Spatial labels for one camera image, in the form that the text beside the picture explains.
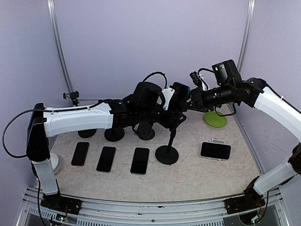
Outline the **white small phone stand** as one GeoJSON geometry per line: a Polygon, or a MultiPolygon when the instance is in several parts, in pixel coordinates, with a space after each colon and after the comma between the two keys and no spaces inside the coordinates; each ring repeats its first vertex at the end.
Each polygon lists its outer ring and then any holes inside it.
{"type": "Polygon", "coordinates": [[[217,139],[217,138],[212,138],[211,142],[216,143],[216,144],[225,144],[225,142],[223,140],[220,140],[220,139],[217,139]]]}

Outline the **tall black phone stand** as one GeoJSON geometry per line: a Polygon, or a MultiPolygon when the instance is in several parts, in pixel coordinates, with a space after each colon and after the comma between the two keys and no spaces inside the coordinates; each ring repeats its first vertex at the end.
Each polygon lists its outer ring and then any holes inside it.
{"type": "MultiPolygon", "coordinates": [[[[78,104],[79,104],[78,97],[79,97],[78,91],[74,91],[74,92],[70,92],[70,93],[63,93],[63,99],[65,99],[65,100],[70,99],[72,101],[73,106],[78,106],[78,104]]],[[[95,133],[96,133],[96,129],[88,129],[88,130],[78,131],[78,135],[81,138],[90,138],[95,133]]]]}

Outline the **landscape phone white case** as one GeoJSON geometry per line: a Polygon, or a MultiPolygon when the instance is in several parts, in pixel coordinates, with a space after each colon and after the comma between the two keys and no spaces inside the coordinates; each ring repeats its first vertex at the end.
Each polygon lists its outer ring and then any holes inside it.
{"type": "Polygon", "coordinates": [[[230,154],[230,145],[203,142],[200,148],[200,156],[203,158],[226,161],[230,159],[230,154]]]}

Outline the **phone with white edge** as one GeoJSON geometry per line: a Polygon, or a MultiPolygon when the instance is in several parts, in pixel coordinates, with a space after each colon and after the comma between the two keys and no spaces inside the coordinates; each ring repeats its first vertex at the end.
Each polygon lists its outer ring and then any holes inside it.
{"type": "Polygon", "coordinates": [[[111,146],[104,146],[96,167],[98,172],[110,173],[116,148],[111,146]]]}
{"type": "Polygon", "coordinates": [[[135,148],[131,169],[131,174],[145,175],[148,166],[150,150],[148,148],[135,148]]]}

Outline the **black round-base stand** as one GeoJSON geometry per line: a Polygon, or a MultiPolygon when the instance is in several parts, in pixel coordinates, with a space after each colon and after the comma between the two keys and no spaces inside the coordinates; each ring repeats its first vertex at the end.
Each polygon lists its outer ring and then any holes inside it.
{"type": "Polygon", "coordinates": [[[106,129],[104,137],[107,141],[117,142],[120,141],[125,135],[125,131],[122,128],[119,129],[106,129]]]}

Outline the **low black stand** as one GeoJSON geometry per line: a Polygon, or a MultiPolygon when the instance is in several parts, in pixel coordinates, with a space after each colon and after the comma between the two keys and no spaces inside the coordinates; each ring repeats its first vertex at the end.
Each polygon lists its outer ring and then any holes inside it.
{"type": "Polygon", "coordinates": [[[137,129],[132,127],[132,130],[141,140],[147,141],[155,137],[155,130],[152,127],[152,123],[140,123],[137,129]]]}

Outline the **black phone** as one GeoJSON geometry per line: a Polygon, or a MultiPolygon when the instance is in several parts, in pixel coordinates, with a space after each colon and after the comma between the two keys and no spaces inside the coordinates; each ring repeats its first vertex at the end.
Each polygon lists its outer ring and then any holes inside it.
{"type": "Polygon", "coordinates": [[[78,142],[72,157],[72,166],[84,166],[87,152],[89,149],[88,142],[78,142]]]}

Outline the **blue phone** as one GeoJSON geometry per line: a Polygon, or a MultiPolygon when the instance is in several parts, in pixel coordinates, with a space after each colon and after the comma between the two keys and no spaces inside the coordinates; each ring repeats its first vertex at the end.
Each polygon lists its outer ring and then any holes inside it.
{"type": "Polygon", "coordinates": [[[174,106],[178,107],[179,103],[188,95],[190,87],[179,82],[174,82],[172,88],[174,89],[172,102],[174,106]]]}

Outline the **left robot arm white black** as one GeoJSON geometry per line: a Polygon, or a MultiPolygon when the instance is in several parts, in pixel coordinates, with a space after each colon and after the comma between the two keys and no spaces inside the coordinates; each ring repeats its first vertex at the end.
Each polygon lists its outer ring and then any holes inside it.
{"type": "Polygon", "coordinates": [[[48,140],[57,135],[77,132],[82,138],[92,137],[99,129],[105,139],[116,142],[124,137],[124,129],[131,127],[142,140],[150,140],[153,125],[160,124],[175,137],[177,127],[185,120],[181,102],[190,88],[175,82],[160,86],[144,79],[132,94],[123,99],[104,99],[93,105],[65,108],[46,108],[42,103],[30,110],[25,157],[43,190],[43,207],[64,211],[81,205],[78,199],[64,197],[51,166],[48,140]]]}

